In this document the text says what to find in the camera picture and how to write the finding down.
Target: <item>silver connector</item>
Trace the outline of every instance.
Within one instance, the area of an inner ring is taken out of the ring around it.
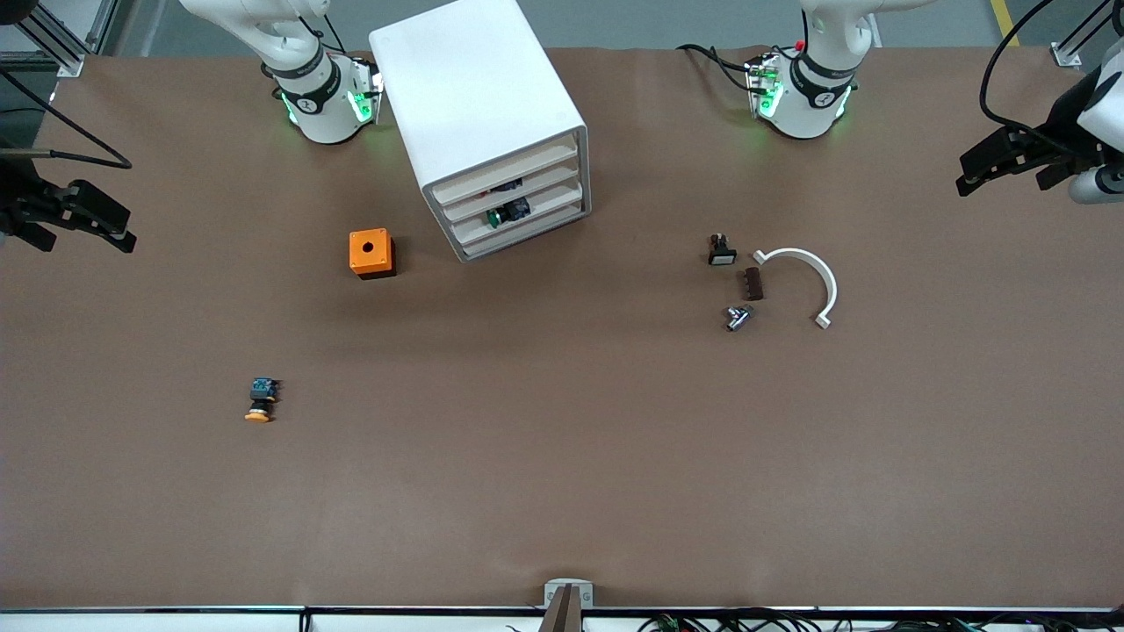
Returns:
[[[743,305],[741,307],[727,307],[726,316],[729,317],[729,323],[726,323],[726,329],[736,332],[745,325],[746,320],[753,317],[753,308],[749,305]]]

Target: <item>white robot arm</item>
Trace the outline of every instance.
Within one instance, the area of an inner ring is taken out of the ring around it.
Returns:
[[[934,0],[800,0],[807,40],[795,55],[767,55],[750,69],[753,112],[782,134],[814,138],[843,115],[859,64],[873,35],[868,13],[905,11]]]
[[[281,87],[289,118],[309,139],[342,143],[379,111],[381,76],[373,64],[325,51],[300,22],[321,17],[329,0],[180,0],[253,48]]]
[[[961,196],[985,182],[1041,169],[1039,188],[1076,175],[1069,196],[1078,204],[1124,201],[1124,38],[1099,67],[1054,101],[1046,121],[1028,129],[1005,125],[960,156]]]

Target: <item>white arc-shaped part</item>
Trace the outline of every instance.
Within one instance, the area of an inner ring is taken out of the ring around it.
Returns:
[[[770,252],[769,254],[761,251],[753,253],[753,259],[758,260],[758,263],[762,265],[776,256],[791,256],[792,259],[799,259],[800,261],[815,268],[816,272],[819,272],[819,276],[823,277],[824,285],[827,286],[827,304],[824,305],[824,308],[816,315],[816,324],[819,325],[821,328],[826,329],[827,326],[832,324],[832,322],[827,318],[827,313],[832,310],[832,307],[835,307],[835,298],[839,297],[840,294],[840,287],[835,282],[835,273],[832,272],[832,269],[828,268],[826,263],[824,263],[823,259],[819,259],[806,250],[779,249]]]

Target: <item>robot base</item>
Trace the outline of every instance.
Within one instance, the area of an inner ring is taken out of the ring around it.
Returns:
[[[370,64],[344,55],[327,54],[321,65],[335,72],[321,70],[316,74],[315,84],[333,83],[330,92],[323,92],[323,101],[296,98],[282,93],[281,100],[289,110],[289,120],[300,128],[309,141],[323,145],[336,145],[350,141],[365,125],[378,124],[382,103],[382,75],[372,73]],[[291,89],[288,80],[278,83]]]
[[[843,116],[843,108],[851,89],[826,108],[814,108],[808,98],[791,85],[789,72],[792,61],[783,55],[773,55],[762,61],[760,66],[747,70],[746,85],[767,90],[765,94],[750,93],[750,110],[755,118],[769,123],[778,132],[792,138],[815,138],[827,132],[835,120]]]

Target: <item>electrical component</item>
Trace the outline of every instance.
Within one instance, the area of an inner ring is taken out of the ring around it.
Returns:
[[[528,215],[531,215],[531,205],[527,202],[527,198],[519,198],[517,200],[505,202],[500,208],[489,210],[488,224],[492,228],[499,228],[499,225],[505,222],[515,222],[516,219],[523,219]]]
[[[765,297],[764,286],[761,285],[760,269],[746,268],[742,278],[745,281],[745,300],[761,300]]]
[[[726,323],[726,329],[736,332],[745,325],[746,320],[753,317],[753,308],[749,305],[743,305],[741,307],[727,307],[726,316],[729,318],[729,322]]]
[[[247,422],[264,424],[272,421],[273,405],[278,400],[278,389],[281,387],[280,380],[273,378],[257,378],[250,386],[250,399],[253,404],[246,413]]]
[[[813,267],[816,272],[819,272],[819,277],[824,280],[824,286],[827,288],[827,304],[824,308],[819,310],[816,315],[816,324],[819,325],[822,329],[826,329],[832,322],[827,318],[827,313],[835,307],[835,299],[839,297],[840,289],[839,285],[835,282],[835,273],[832,269],[824,263],[823,259],[819,259],[815,254],[800,249],[780,249],[765,254],[761,251],[753,253],[753,259],[758,260],[758,263],[764,265],[764,263],[771,259],[778,256],[790,256],[792,259],[798,259],[808,265]]]
[[[586,124],[515,0],[456,0],[370,42],[422,196],[461,261],[589,214]]]
[[[310,141],[342,143],[375,121],[382,78],[374,64],[328,53],[307,26],[329,0],[180,0],[254,49],[281,88],[289,120]]]
[[[351,269],[364,281],[398,274],[395,263],[395,240],[386,228],[356,231],[348,238]]]
[[[777,111],[777,105],[785,96],[785,83],[780,80],[780,71],[771,62],[777,53],[765,53],[760,63],[745,64],[745,84],[756,91],[750,92],[750,112],[753,118],[771,118]]]
[[[726,235],[715,233],[710,235],[710,254],[707,263],[710,265],[731,265],[737,261],[737,251],[726,245]]]

